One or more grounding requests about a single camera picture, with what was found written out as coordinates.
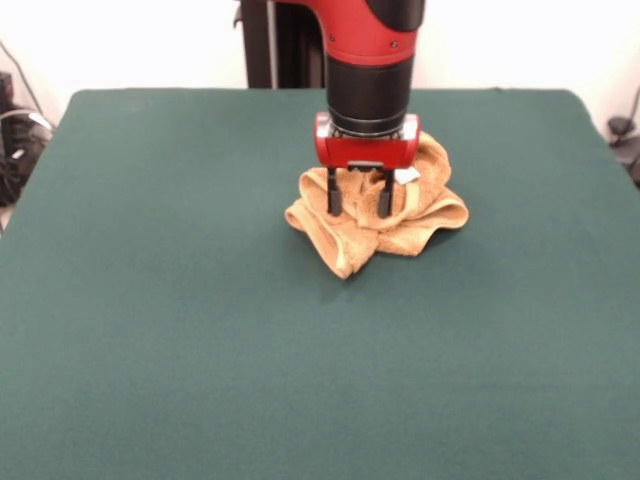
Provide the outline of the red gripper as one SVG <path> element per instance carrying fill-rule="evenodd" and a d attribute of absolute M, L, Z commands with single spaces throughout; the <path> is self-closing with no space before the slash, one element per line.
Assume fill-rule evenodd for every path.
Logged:
<path fill-rule="evenodd" d="M 328 112 L 315 117 L 314 145 L 319 162 L 327 167 L 327 212 L 342 214 L 342 192 L 337 169 L 406 169 L 415 158 L 421 135 L 421 119 L 407 114 L 400 129 L 390 136 L 355 137 L 335 127 Z M 378 216 L 392 213 L 395 171 L 385 170 L 384 187 L 380 191 Z"/>

